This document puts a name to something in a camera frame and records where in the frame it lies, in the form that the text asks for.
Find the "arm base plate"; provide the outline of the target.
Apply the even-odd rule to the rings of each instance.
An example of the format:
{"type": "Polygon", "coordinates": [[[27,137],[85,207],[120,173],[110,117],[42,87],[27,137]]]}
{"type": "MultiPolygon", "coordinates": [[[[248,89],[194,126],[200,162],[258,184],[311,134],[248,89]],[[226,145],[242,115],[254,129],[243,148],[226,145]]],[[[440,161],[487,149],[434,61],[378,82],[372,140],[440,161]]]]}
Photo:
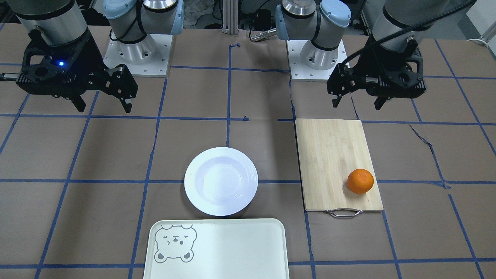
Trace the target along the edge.
{"type": "Polygon", "coordinates": [[[109,68],[124,64],[134,77],[166,78],[174,40],[173,35],[148,34],[136,44],[111,41],[104,55],[104,63],[109,68]]]}
{"type": "Polygon", "coordinates": [[[336,65],[347,58],[342,40],[331,51],[318,49],[309,40],[290,40],[286,45],[291,81],[325,83],[336,65]]]}

